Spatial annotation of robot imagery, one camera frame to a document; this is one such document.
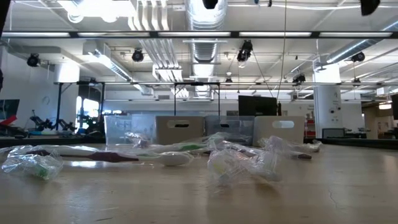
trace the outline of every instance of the desk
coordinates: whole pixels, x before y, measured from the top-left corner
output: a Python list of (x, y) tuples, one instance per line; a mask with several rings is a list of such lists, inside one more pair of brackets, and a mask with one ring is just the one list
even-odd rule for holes
[(51, 182), (0, 172), (0, 223), (397, 223), (398, 152), (324, 146), (274, 187), (208, 190), (187, 167), (66, 162)]

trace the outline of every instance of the ceiling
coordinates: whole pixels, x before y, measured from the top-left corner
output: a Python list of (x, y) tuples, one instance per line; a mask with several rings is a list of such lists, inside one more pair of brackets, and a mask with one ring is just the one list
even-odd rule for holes
[[(283, 30), (284, 13), (283, 7), (254, 6), (252, 1), (229, 0), (229, 7), (224, 21), (224, 30)], [(356, 6), (358, 0), (288, 0), (288, 6), (303, 7), (333, 7), (342, 3), (340, 6)], [(274, 5), (283, 5), (284, 1), (273, 1)], [(172, 30), (186, 30), (187, 19), (185, 16), (183, 0), (169, 0), (169, 26)], [(383, 1), (383, 6), (398, 7), (398, 1)], [(119, 18), (114, 23), (104, 22), (99, 17), (84, 18), (78, 24), (72, 24), (67, 19), (67, 12), (59, 9), (60, 5), (55, 1), (18, 1), (12, 3), (4, 30), (79, 30), (79, 31), (111, 31), (129, 30), (126, 18)], [(397, 8), (379, 8), (371, 16), (361, 16), (360, 9), (340, 9), (328, 11), (298, 10), (287, 9), (287, 30), (380, 30), (381, 25), (390, 21), (397, 15)], [(152, 61), (145, 55), (145, 59), (140, 63), (133, 63), (131, 59), (135, 48), (141, 47), (137, 39), (102, 39), (100, 42), (107, 43), (112, 50), (112, 57), (116, 59), (126, 70), (130, 71), (137, 81), (155, 81), (152, 75)], [(314, 57), (317, 53), (327, 55), (342, 48), (353, 40), (347, 39), (289, 39), (284, 43), (283, 39), (254, 39), (252, 44), (256, 58), (250, 57), (244, 68), (238, 68), (238, 63), (234, 56), (242, 45), (243, 39), (228, 39), (227, 43), (220, 44), (218, 58), (216, 59), (214, 77), (215, 80), (223, 81), (226, 72), (231, 72), (234, 82), (255, 82), (267, 81), (278, 82), (280, 78), (287, 75), (287, 80), (291, 82), (291, 69), (300, 65), (302, 62)], [(83, 44), (85, 40), (65, 39), (65, 40), (44, 40), (44, 39), (12, 39), (11, 46), (49, 46), (60, 47), (64, 51), (76, 57), (84, 67), (86, 76), (96, 77), (107, 82), (115, 81), (112, 71), (99, 63), (93, 63), (87, 55), (83, 55)], [(189, 78), (192, 75), (192, 60), (188, 44), (182, 39), (173, 40), (175, 53), (179, 64), (183, 69), (183, 77)], [(397, 40), (383, 40), (382, 42), (364, 51), (366, 60), (377, 57), (389, 50), (398, 48)], [(356, 76), (377, 71), (398, 61), (398, 50), (393, 51), (383, 57), (378, 57), (358, 68), (353, 69), (351, 62), (340, 62), (341, 80), (350, 80)], [(307, 81), (312, 80), (311, 62), (307, 62), (303, 70), (306, 73)], [(398, 75), (397, 70), (383, 73), (372, 77), (367, 82), (379, 82), (387, 78), (394, 78)]]

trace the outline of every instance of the cardboard box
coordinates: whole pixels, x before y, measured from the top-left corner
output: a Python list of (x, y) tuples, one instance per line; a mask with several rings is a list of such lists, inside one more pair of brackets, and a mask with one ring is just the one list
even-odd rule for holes
[(162, 145), (203, 137), (201, 116), (157, 116), (157, 143)]
[(304, 131), (304, 116), (257, 116), (254, 119), (253, 146), (259, 147), (258, 140), (270, 136), (302, 144)]

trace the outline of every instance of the table surface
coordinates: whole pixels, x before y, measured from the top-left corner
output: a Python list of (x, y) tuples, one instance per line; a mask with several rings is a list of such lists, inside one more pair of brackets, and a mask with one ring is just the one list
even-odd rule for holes
[(323, 146), (278, 184), (214, 193), (208, 158), (186, 167), (66, 162), (44, 182), (0, 172), (0, 223), (397, 223), (397, 151)]

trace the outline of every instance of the transparent plastic container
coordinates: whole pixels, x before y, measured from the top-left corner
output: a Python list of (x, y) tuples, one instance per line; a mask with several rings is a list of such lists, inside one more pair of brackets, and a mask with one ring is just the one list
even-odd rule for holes
[(156, 143), (155, 115), (105, 116), (107, 146), (132, 146), (136, 144), (132, 142), (132, 134), (140, 136), (148, 144)]
[(245, 146), (252, 144), (254, 130), (254, 116), (217, 116), (210, 115), (205, 117), (206, 136), (222, 132), (237, 136), (249, 136), (244, 142), (242, 138), (225, 139)]

